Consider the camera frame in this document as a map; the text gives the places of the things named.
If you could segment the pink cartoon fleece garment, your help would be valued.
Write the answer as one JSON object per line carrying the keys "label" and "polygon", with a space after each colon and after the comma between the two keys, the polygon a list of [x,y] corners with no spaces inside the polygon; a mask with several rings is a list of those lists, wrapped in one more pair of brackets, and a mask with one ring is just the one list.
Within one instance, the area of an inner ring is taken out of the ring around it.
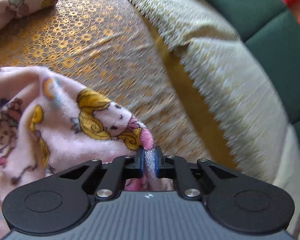
{"label": "pink cartoon fleece garment", "polygon": [[148,128],[117,102],[45,67],[0,68],[0,239],[4,198],[19,186],[88,160],[111,162],[145,150],[145,173],[128,191],[168,191],[155,176]]}

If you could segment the green sofa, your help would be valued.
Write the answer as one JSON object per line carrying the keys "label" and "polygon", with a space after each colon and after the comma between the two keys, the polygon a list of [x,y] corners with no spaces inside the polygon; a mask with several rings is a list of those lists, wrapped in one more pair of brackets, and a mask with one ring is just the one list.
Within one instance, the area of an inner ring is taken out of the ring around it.
{"label": "green sofa", "polygon": [[113,0],[146,26],[211,158],[272,183],[294,200],[300,239],[300,25],[281,0]]}

